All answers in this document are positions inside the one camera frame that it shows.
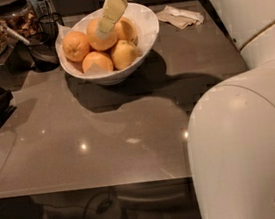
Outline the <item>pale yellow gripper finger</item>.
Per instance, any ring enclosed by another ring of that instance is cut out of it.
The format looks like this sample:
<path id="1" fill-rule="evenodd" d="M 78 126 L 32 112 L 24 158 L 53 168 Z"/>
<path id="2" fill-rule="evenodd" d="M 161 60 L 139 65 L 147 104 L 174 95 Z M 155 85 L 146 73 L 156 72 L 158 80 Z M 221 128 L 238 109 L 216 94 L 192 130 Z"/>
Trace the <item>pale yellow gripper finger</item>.
<path id="1" fill-rule="evenodd" d="M 105 0 L 103 3 L 102 14 L 100 15 L 96 25 L 96 36 L 101 39 L 108 38 L 111 31 L 114 29 L 114 26 L 123 16 L 127 6 L 127 0 Z"/>

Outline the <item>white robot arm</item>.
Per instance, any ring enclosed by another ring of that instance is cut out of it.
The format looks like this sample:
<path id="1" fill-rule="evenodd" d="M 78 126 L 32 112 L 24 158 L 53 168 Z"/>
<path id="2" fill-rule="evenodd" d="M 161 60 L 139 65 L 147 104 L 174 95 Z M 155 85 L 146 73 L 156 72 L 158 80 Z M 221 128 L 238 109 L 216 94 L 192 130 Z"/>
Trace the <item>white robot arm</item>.
<path id="1" fill-rule="evenodd" d="M 210 0 L 247 64 L 195 105 L 188 152 L 201 219 L 275 219 L 275 0 Z"/>

